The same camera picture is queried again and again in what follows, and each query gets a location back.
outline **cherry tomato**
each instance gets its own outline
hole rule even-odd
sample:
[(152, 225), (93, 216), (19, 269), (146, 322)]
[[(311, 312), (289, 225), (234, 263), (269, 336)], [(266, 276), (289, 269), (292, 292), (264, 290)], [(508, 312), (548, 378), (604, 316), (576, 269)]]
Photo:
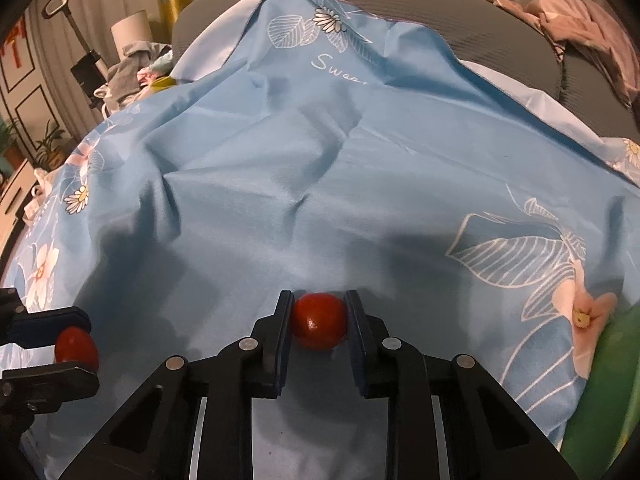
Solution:
[(98, 371), (100, 359), (94, 340), (77, 326), (65, 328), (56, 340), (56, 362), (80, 361), (94, 372)]
[(347, 333), (344, 303), (325, 292), (302, 296), (293, 306), (291, 318), (294, 335), (312, 350), (330, 350)]

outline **vacuum cleaner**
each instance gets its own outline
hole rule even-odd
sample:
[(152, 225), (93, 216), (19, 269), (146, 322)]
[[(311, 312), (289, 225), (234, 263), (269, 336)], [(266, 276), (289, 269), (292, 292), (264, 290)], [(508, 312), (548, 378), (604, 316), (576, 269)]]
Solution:
[(84, 49), (84, 56), (75, 65), (71, 67), (71, 73), (88, 97), (91, 108), (99, 108), (102, 101), (98, 99), (94, 92), (104, 85), (107, 81), (107, 65), (100, 55), (92, 48), (84, 39), (84, 36), (78, 28), (78, 24), (71, 15), (69, 9), (69, 0), (49, 0), (42, 9), (42, 17), (50, 20), (56, 14), (62, 12), (71, 25), (76, 34), (76, 38)]

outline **drawer handle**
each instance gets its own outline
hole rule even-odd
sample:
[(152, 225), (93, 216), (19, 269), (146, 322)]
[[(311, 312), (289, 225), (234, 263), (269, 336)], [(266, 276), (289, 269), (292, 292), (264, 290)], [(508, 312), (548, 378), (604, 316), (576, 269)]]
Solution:
[(9, 205), (6, 208), (6, 211), (4, 212), (5, 215), (9, 214), (9, 211), (11, 211), (11, 208), (14, 206), (15, 201), (18, 200), (18, 195), (20, 195), (20, 193), (22, 192), (22, 188), (19, 187), (18, 191), (15, 192), (14, 197), (11, 199), (11, 202), (9, 202)]

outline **green plant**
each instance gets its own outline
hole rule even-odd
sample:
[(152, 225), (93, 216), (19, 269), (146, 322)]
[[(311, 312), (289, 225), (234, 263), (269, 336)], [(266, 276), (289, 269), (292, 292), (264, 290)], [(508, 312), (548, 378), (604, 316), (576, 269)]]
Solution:
[(47, 121), (47, 129), (42, 140), (36, 142), (36, 164), (44, 170), (49, 169), (49, 157), (53, 153), (57, 145), (54, 146), (57, 140), (62, 138), (62, 134), (65, 131), (60, 128), (60, 125), (55, 120)]
[(0, 118), (0, 153), (4, 153), (18, 136), (19, 124), (18, 119), (5, 120)]

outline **metal screw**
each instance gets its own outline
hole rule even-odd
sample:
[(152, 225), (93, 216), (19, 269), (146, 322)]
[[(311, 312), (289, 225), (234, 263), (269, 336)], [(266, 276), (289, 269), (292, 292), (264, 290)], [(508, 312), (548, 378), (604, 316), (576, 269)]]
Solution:
[(253, 337), (245, 337), (238, 343), (241, 350), (254, 350), (258, 348), (258, 342)]
[(179, 370), (184, 366), (184, 359), (181, 358), (179, 355), (174, 355), (173, 357), (169, 357), (165, 361), (164, 365), (169, 370)]
[(476, 360), (470, 355), (462, 354), (456, 357), (456, 363), (461, 368), (473, 368), (476, 366)]
[(382, 340), (382, 346), (387, 350), (398, 350), (402, 346), (402, 341), (397, 337), (387, 337)]

